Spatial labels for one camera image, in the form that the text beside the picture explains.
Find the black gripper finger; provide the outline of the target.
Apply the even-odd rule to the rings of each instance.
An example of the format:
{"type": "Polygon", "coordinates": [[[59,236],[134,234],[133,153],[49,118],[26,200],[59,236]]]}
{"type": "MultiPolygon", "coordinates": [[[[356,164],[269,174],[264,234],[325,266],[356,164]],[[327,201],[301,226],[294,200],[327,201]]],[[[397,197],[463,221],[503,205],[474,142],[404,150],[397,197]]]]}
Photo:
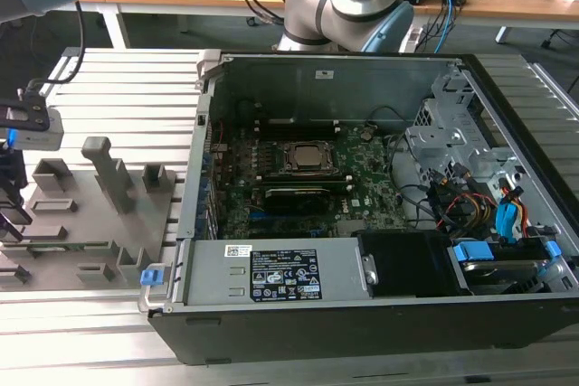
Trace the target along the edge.
{"type": "Polygon", "coordinates": [[[21,242],[22,233],[6,217],[0,215],[0,239],[8,242],[21,242]]]}
{"type": "Polygon", "coordinates": [[[1,198],[1,214],[14,225],[29,225],[32,223],[32,217],[24,209],[24,200],[1,198]]]}

